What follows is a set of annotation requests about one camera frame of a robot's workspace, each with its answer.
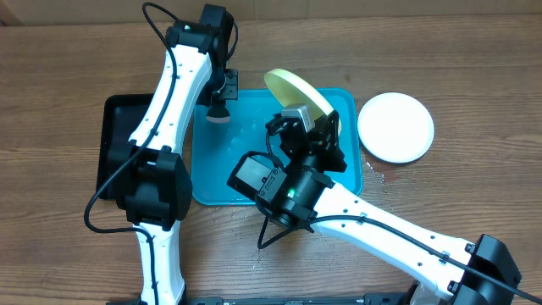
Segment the yellow green plate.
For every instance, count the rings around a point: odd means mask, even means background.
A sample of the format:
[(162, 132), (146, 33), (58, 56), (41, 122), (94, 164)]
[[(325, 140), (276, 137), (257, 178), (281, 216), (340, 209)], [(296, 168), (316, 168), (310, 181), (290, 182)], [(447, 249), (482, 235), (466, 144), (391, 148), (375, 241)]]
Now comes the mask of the yellow green plate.
[(318, 119), (334, 111), (328, 100), (316, 88), (286, 69), (270, 70), (264, 75), (264, 81), (283, 108), (291, 104), (307, 104)]

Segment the white plate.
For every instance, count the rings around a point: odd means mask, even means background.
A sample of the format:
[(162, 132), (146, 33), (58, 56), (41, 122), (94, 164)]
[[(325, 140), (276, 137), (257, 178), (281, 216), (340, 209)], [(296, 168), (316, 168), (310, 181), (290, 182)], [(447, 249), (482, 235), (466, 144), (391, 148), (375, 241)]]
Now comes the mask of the white plate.
[(374, 157), (393, 164), (421, 158), (434, 140), (434, 121), (416, 98), (386, 92), (369, 99), (359, 112), (361, 143)]

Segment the green and pink sponge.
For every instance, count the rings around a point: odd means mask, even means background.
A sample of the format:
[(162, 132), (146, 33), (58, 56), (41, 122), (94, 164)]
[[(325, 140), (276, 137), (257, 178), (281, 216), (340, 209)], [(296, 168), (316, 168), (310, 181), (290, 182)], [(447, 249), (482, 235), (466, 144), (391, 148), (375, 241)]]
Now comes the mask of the green and pink sponge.
[(206, 119), (208, 122), (214, 123), (214, 124), (225, 124), (230, 122), (230, 112), (229, 110), (223, 105), (213, 105), (210, 106)]

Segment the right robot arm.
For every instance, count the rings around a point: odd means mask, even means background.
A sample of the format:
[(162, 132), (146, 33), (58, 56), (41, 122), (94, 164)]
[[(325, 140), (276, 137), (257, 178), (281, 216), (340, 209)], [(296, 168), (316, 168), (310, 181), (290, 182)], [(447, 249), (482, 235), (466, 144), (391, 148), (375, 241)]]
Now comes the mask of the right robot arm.
[(268, 152), (249, 151), (234, 167), (227, 184), (253, 200), (265, 222), (283, 226), (260, 249), (295, 230), (308, 230), (348, 241), (417, 280), (410, 303), (424, 292), (434, 303), (509, 304), (522, 293), (521, 275), (506, 246), (492, 236), (476, 242), (426, 230), (363, 201), (332, 180), (329, 172), (346, 170), (339, 147), (339, 115), (333, 111), (315, 120), (276, 114), (266, 124), (278, 135), (290, 162), (284, 165)]

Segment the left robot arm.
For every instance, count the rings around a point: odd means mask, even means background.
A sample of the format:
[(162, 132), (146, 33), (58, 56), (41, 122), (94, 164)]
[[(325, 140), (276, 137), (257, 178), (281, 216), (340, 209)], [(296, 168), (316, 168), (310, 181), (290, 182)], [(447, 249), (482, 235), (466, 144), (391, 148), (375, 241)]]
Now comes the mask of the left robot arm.
[[(102, 182), (86, 204), (83, 220), (98, 234), (133, 232), (141, 254), (143, 287), (135, 304), (181, 304), (180, 225), (192, 199), (182, 159), (194, 107), (207, 107), (213, 123), (227, 123), (229, 100), (238, 97), (238, 73), (227, 66), (238, 42), (238, 25), (223, 6), (205, 4), (200, 19), (176, 19), (158, 37), (166, 48), (163, 72), (141, 122), (125, 142), (101, 149)], [(112, 198), (128, 227), (91, 223), (98, 198)]]

